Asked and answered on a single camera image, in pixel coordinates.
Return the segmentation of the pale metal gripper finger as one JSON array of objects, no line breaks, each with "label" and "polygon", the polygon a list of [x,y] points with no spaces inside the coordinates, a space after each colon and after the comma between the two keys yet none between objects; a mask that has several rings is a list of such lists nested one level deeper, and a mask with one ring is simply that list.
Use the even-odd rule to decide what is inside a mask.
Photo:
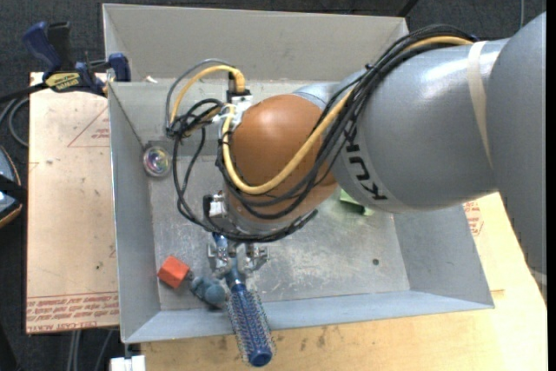
[{"label": "pale metal gripper finger", "polygon": [[213,270],[214,278],[222,280],[231,270],[231,261],[227,258],[221,259],[218,257],[211,259],[211,268]]},{"label": "pale metal gripper finger", "polygon": [[245,255],[243,259],[243,273],[245,275],[252,275],[255,271],[259,270],[267,262],[267,256],[249,256]]}]

